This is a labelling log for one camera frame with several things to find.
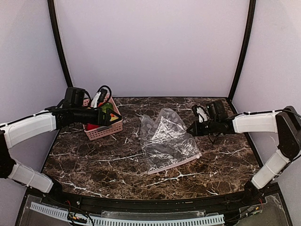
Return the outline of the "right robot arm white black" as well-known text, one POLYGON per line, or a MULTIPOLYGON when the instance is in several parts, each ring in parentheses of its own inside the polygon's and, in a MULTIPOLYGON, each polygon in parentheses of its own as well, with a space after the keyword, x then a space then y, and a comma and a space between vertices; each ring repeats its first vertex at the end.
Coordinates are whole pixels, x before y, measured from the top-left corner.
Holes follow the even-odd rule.
POLYGON ((301 156, 301 116, 292 106, 228 116, 222 101, 214 101, 206 107, 195 105, 192 111, 197 120, 186 131, 194 137, 249 132, 278 135, 276 151, 244 186, 241 202, 246 205, 258 200, 264 187, 301 156))

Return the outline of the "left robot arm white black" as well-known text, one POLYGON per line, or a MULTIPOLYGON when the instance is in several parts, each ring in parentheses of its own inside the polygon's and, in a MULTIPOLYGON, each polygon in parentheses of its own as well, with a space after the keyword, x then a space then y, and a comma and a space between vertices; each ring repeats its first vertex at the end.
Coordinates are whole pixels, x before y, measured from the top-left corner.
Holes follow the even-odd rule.
POLYGON ((2 123, 0 177, 35 188, 45 194, 59 189, 59 182, 13 159, 9 150, 32 137, 60 130, 70 124, 92 124, 107 128, 122 120, 118 112, 105 107, 111 99, 111 89, 108 86, 101 86, 94 98, 89 97, 88 105, 84 106, 84 98, 88 96, 89 93, 85 89, 68 87, 64 99, 58 105, 16 121, 2 123))

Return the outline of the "clear zip top bag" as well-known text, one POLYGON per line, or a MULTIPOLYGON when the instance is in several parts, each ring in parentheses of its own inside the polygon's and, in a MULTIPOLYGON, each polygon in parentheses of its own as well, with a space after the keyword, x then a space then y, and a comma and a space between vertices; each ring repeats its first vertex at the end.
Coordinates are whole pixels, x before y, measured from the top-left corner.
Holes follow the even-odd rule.
POLYGON ((143 115, 141 148, 148 164, 148 174, 181 166, 202 156, 195 138, 186 132, 180 116, 170 108, 162 108, 155 120, 143 115))

